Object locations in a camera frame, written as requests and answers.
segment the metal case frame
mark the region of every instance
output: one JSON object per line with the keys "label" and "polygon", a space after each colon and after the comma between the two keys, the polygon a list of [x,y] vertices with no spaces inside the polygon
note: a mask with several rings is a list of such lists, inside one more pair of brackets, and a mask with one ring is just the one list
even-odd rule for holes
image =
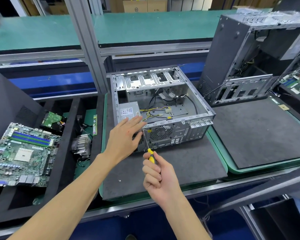
{"label": "metal case frame", "polygon": [[[241,64],[237,61],[247,54],[248,50],[245,50],[247,48],[245,44],[251,42],[254,31],[295,28],[300,28],[300,13],[293,11],[221,15],[198,83],[199,92],[209,104],[268,96],[278,81],[299,60],[300,51],[280,75],[273,76],[273,74],[260,72],[258,75],[250,77],[234,79],[228,77],[232,70]],[[232,97],[227,98],[235,86],[238,86],[235,93]]]}
{"label": "metal case frame", "polygon": [[[160,78],[154,76],[156,73],[164,73],[166,81],[160,81]],[[173,79],[169,72],[176,72],[178,79]],[[145,74],[151,74],[151,80],[145,81]],[[130,80],[130,76],[138,76],[138,80]],[[204,100],[200,93],[193,86],[191,81],[181,71],[179,67],[160,67],[153,69],[134,70],[124,73],[109,74],[114,123],[117,125],[121,121],[119,113],[119,97],[118,91],[125,91],[127,93],[149,91],[150,89],[158,89],[164,87],[173,87],[177,85],[186,85],[189,96],[196,103],[198,114],[185,115],[175,119],[162,119],[153,123],[149,123],[142,128],[144,132],[141,138],[137,151],[147,150],[147,140],[149,148],[155,149],[172,144],[179,144],[190,140],[200,139],[206,133],[208,127],[212,125],[212,120],[215,112]],[[165,131],[165,137],[157,136],[159,131]]]}

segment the black foam mat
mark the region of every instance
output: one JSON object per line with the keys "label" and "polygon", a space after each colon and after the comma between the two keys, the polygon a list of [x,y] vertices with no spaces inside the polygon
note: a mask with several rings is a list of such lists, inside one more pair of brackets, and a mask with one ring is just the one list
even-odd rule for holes
{"label": "black foam mat", "polygon": [[300,157],[300,123],[270,98],[214,111],[213,127],[239,169]]}
{"label": "black foam mat", "polygon": [[[113,128],[113,109],[108,96],[107,139]],[[203,139],[156,149],[174,167],[180,185],[227,177],[227,173],[207,136]],[[121,161],[103,181],[104,200],[145,192],[143,153],[134,153]]]}

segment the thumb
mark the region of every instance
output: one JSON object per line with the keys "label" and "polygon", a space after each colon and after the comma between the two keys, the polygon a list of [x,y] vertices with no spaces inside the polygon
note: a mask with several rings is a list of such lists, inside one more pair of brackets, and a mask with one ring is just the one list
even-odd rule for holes
{"label": "thumb", "polygon": [[142,131],[139,131],[137,134],[136,134],[136,137],[133,139],[133,145],[134,146],[138,146],[139,144],[139,141],[141,140],[141,136],[142,136]]}
{"label": "thumb", "polygon": [[166,160],[164,160],[164,158],[162,156],[159,156],[159,154],[157,152],[153,152],[154,158],[157,160],[157,162],[161,165],[167,165],[168,162]]}

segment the person's left hand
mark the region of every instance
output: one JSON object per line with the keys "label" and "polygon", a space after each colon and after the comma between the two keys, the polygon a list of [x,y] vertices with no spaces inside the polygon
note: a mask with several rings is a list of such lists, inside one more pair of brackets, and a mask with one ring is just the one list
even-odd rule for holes
{"label": "person's left hand", "polygon": [[142,116],[122,120],[111,131],[104,155],[110,160],[113,159],[116,164],[128,157],[138,147],[142,132],[138,132],[132,140],[134,133],[139,131],[146,122],[141,122]]}

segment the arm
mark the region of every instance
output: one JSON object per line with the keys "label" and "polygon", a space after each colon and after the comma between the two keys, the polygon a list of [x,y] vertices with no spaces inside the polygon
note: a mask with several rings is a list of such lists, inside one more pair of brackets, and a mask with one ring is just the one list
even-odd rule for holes
{"label": "arm", "polygon": [[121,121],[110,132],[104,153],[71,184],[57,194],[28,220],[9,240],[69,239],[87,210],[101,182],[110,170],[128,157],[138,146],[142,132],[134,140],[132,135],[146,123],[142,116]]}
{"label": "arm", "polygon": [[153,153],[158,165],[143,161],[145,178],[143,185],[151,198],[163,209],[178,240],[211,240],[199,218],[184,196],[173,166],[156,152]]}

